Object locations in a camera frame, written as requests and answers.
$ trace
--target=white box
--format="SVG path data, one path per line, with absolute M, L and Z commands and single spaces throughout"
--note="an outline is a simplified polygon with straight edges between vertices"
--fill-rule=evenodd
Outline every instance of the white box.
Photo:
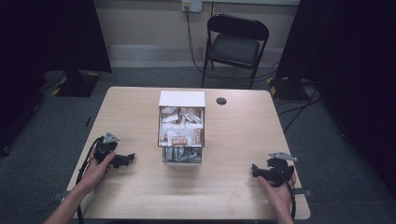
M 205 145 L 205 92 L 162 91 L 158 146 L 165 164 L 201 164 Z

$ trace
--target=chair leg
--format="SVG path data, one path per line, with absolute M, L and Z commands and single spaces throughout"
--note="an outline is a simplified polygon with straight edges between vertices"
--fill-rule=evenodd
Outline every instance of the chair leg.
M 207 58 L 205 57 L 205 63 L 204 63 L 204 72 L 202 73 L 201 88 L 203 88 L 203 87 L 204 87 L 204 83 L 205 83 L 205 74 L 206 74 L 206 68 L 207 68 Z
M 251 75 L 250 75 L 250 85 L 248 86 L 248 88 L 251 90 L 251 87 L 253 86 L 253 82 L 254 82 L 254 79 L 256 78 L 256 73 L 257 73 L 257 69 L 258 69 L 258 66 L 257 67 L 255 67 L 254 69 L 253 69 L 253 71 L 251 72 Z

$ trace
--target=black pen on floor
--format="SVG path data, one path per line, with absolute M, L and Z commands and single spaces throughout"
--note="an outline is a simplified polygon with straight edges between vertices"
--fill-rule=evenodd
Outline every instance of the black pen on floor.
M 85 124 L 85 127 L 88 127 L 88 125 L 90 124 L 91 121 L 91 117 L 88 118 L 87 123 Z

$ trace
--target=table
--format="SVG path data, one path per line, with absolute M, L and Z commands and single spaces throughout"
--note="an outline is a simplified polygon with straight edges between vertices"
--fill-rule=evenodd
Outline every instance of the table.
M 158 147 L 161 91 L 205 92 L 205 147 L 201 166 L 166 166 Z M 218 105 L 217 98 L 227 100 Z M 266 168 L 269 152 L 290 153 L 267 91 L 112 87 L 99 110 L 67 189 L 75 186 L 92 142 L 107 131 L 116 152 L 135 153 L 111 169 L 81 204 L 85 218 L 274 219 L 251 164 Z M 301 187 L 297 175 L 296 188 Z M 296 219 L 310 211 L 296 195 Z

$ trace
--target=chair backrest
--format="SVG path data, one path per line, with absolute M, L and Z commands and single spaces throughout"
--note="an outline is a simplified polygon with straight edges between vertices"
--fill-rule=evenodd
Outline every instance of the chair backrest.
M 268 28 L 260 21 L 235 17 L 226 14 L 218 14 L 209 19 L 207 30 L 226 35 L 236 35 L 260 41 L 266 41 L 269 37 Z

